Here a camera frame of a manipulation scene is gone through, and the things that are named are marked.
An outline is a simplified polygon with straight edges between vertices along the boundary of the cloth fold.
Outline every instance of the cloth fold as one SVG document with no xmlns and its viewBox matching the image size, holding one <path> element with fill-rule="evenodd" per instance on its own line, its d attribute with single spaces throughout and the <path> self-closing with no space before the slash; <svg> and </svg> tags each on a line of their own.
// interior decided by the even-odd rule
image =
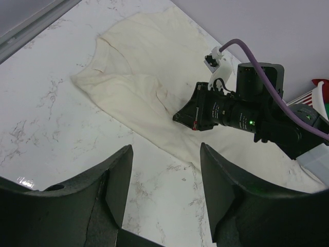
<svg viewBox="0 0 329 247">
<path fill-rule="evenodd" d="M 275 144 L 254 143 L 251 133 L 223 126 L 196 132 L 172 121 L 196 82 L 211 77 L 203 63 L 210 48 L 190 22 L 177 7 L 131 16 L 97 38 L 93 60 L 72 81 L 102 110 L 198 169 L 205 142 L 272 183 L 308 192 L 324 189 Z M 232 75 L 227 87 L 234 90 L 235 82 Z"/>
</svg>

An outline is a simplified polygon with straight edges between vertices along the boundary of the purple tube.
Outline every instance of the purple tube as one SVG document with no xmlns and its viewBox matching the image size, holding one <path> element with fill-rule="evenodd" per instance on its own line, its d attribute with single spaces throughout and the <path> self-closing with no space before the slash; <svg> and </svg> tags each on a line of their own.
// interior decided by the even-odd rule
<svg viewBox="0 0 329 247">
<path fill-rule="evenodd" d="M 268 80 L 267 76 L 265 75 L 264 71 L 262 70 L 261 66 L 259 65 L 259 63 L 257 62 L 256 58 L 254 57 L 254 55 L 252 54 L 251 50 L 248 48 L 248 46 L 239 39 L 233 39 L 230 40 L 229 42 L 227 42 L 225 45 L 223 45 L 220 48 L 220 52 L 223 52 L 223 50 L 225 50 L 227 47 L 233 45 L 233 44 L 237 44 L 239 47 L 241 47 L 241 49 L 244 51 L 244 53 L 246 54 L 247 58 L 249 59 L 250 63 L 253 65 L 253 67 L 255 68 L 257 74 L 259 75 L 259 77 L 261 78 L 261 80 L 263 81 L 264 85 L 266 86 L 267 90 L 269 91 L 270 95 L 273 97 L 274 101 L 278 104 L 278 106 L 281 108 L 281 110 L 297 125 L 299 125 L 300 127 L 302 127 L 304 130 L 309 131 L 312 134 L 315 134 L 317 136 L 320 136 L 321 138 L 325 139 L 325 140 L 329 140 L 329 135 L 316 129 L 313 128 L 312 126 L 306 124 L 305 122 L 303 122 L 302 120 L 300 120 L 290 109 L 289 107 L 287 107 L 287 105 L 285 104 L 285 102 L 280 98 L 279 94 L 277 93 L 277 91 L 275 90 L 275 88 L 272 86 L 271 82 Z"/>
</svg>

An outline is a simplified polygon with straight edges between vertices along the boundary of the table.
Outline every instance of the table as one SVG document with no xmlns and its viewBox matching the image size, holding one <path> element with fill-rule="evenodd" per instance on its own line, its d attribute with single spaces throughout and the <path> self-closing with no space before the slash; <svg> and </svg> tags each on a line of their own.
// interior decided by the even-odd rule
<svg viewBox="0 0 329 247">
<path fill-rule="evenodd" d="M 200 173 L 95 106 L 70 76 L 92 59 L 96 37 L 169 0 L 83 0 L 0 66 L 0 175 L 43 190 L 132 144 L 123 228 L 166 246 L 211 243 Z M 218 42 L 196 25 L 210 49 Z M 234 72 L 239 61 L 229 55 Z"/>
</svg>

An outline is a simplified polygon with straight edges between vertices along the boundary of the cloth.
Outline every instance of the cloth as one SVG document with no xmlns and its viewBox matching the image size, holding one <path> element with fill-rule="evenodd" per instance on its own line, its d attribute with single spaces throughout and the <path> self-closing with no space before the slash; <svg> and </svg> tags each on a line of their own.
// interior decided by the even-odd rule
<svg viewBox="0 0 329 247">
<path fill-rule="evenodd" d="M 205 142 L 272 183 L 309 192 L 324 189 L 275 144 L 254 143 L 251 133 L 222 126 L 197 132 L 173 122 L 196 82 L 209 81 L 203 61 L 211 48 L 177 7 L 138 13 L 97 38 L 93 60 L 72 80 L 102 110 L 198 169 L 200 144 Z M 235 83 L 232 75 L 227 87 L 234 90 Z"/>
</svg>

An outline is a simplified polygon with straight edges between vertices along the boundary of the white marble table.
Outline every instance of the white marble table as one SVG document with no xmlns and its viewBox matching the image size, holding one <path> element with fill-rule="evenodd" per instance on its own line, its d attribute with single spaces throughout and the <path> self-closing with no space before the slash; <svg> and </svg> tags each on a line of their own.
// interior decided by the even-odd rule
<svg viewBox="0 0 329 247">
<path fill-rule="evenodd" d="M 215 246 L 200 173 L 102 112 L 70 80 L 92 59 L 98 35 L 134 13 L 170 6 L 83 0 L 1 64 L 0 176 L 43 190 L 132 144 L 123 227 L 166 246 Z M 210 49 L 218 45 L 199 30 Z"/>
</svg>

